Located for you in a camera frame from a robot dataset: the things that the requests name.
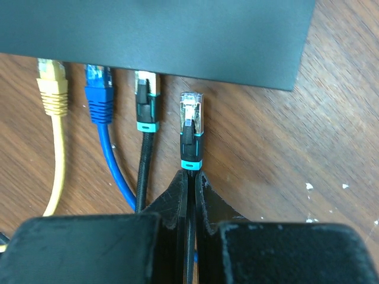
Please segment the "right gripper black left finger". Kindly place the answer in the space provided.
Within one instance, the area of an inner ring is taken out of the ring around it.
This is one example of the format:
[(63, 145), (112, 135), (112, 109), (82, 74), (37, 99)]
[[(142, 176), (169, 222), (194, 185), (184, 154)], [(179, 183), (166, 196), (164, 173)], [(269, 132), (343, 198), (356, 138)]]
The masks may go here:
[(36, 217), (1, 255), (2, 283), (185, 283), (188, 179), (138, 214)]

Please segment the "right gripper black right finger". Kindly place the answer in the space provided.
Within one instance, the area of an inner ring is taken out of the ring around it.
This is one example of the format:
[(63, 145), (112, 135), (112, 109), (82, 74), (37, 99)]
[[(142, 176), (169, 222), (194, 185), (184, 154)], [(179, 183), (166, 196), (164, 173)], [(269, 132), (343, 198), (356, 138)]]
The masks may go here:
[(195, 180), (200, 283), (377, 283), (362, 238), (336, 223), (250, 221)]

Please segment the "black network switch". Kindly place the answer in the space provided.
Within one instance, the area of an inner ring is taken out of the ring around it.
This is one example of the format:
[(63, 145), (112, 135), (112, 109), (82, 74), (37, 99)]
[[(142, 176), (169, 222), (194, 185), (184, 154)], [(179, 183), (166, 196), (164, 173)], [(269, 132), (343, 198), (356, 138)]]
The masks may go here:
[(1, 52), (290, 91), (314, 1), (2, 1)]

